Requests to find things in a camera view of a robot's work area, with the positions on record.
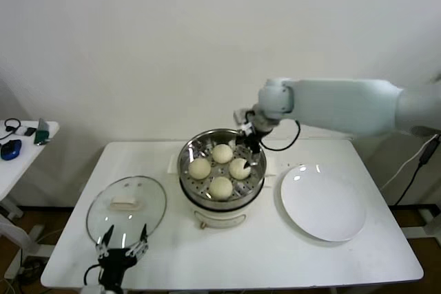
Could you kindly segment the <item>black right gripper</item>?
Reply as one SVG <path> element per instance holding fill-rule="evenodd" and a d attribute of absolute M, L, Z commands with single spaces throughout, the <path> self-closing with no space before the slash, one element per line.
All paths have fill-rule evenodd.
<path fill-rule="evenodd" d="M 235 157 L 244 158 L 243 169 L 254 167 L 259 162 L 260 141 L 263 133 L 253 125 L 241 125 L 236 136 Z"/>

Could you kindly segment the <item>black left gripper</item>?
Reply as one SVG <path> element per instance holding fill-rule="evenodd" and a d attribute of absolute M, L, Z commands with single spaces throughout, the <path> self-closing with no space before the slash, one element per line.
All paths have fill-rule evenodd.
<path fill-rule="evenodd" d="M 110 249 L 108 244 L 112 237 L 114 225 L 100 237 L 95 245 L 98 255 L 98 262 L 103 273 L 99 279 L 99 284 L 105 289 L 121 289 L 125 272 L 136 265 L 137 258 L 142 258 L 148 250 L 147 225 L 144 224 L 138 242 L 133 244 L 130 249 Z"/>

